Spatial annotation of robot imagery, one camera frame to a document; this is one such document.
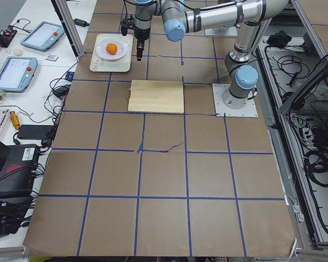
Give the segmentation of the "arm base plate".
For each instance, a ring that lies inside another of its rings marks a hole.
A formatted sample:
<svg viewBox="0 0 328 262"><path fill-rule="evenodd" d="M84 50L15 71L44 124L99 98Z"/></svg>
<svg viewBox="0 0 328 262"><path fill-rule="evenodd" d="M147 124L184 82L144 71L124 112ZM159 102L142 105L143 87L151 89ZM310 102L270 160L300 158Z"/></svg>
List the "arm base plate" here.
<svg viewBox="0 0 328 262"><path fill-rule="evenodd" d="M212 84L215 114L220 117L258 117L253 92L242 99L230 94L230 84Z"/></svg>
<svg viewBox="0 0 328 262"><path fill-rule="evenodd" d="M209 37L226 37L226 38L236 38L238 36L235 27L216 27L204 30L205 35Z"/></svg>

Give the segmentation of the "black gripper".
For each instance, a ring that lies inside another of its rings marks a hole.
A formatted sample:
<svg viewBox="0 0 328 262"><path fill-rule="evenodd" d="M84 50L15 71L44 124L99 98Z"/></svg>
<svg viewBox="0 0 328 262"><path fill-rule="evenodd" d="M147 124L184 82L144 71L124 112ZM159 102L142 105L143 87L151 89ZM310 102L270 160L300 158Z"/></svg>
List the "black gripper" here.
<svg viewBox="0 0 328 262"><path fill-rule="evenodd" d="M146 40L150 37L150 28L141 29L138 27L134 27L134 36L137 39L137 53L136 59L137 61L141 61L143 58L144 44Z"/></svg>

